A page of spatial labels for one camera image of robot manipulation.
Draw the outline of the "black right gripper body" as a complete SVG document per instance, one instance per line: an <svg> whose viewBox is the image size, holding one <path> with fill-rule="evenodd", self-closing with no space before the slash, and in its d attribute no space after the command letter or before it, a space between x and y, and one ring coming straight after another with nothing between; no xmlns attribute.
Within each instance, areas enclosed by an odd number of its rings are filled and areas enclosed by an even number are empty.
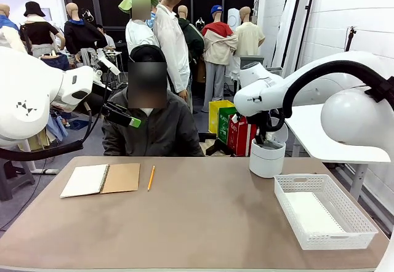
<svg viewBox="0 0 394 272"><path fill-rule="evenodd" d="M255 116L257 133L255 136L256 144L263 145L266 140L267 129L270 128L270 115L268 113L258 113Z"/></svg>

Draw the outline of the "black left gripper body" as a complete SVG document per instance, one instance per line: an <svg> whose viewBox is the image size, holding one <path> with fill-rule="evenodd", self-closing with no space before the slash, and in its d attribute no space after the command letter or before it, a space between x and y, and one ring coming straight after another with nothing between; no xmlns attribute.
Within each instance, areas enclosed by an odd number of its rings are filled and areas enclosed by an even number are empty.
<svg viewBox="0 0 394 272"><path fill-rule="evenodd" d="M92 92L80 103L80 113L88 115L84 103L89 105L92 115L95 116L99 113L103 102L107 101L112 94L113 90L107 87L105 90L104 84L97 84L96 82L92 85Z"/></svg>

